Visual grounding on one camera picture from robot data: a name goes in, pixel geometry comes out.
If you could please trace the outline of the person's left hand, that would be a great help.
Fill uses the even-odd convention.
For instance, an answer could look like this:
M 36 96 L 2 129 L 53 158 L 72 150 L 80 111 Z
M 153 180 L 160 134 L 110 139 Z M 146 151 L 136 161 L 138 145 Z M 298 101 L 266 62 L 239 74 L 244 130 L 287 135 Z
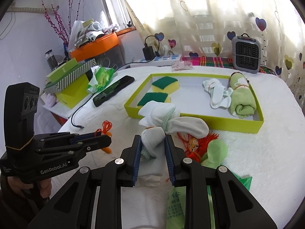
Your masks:
M 25 184 L 18 177 L 7 177 L 8 185 L 14 193 L 24 196 L 23 191 L 34 187 L 34 184 Z M 48 198 L 51 195 L 51 179 L 46 179 L 38 183 L 39 192 L 42 198 Z

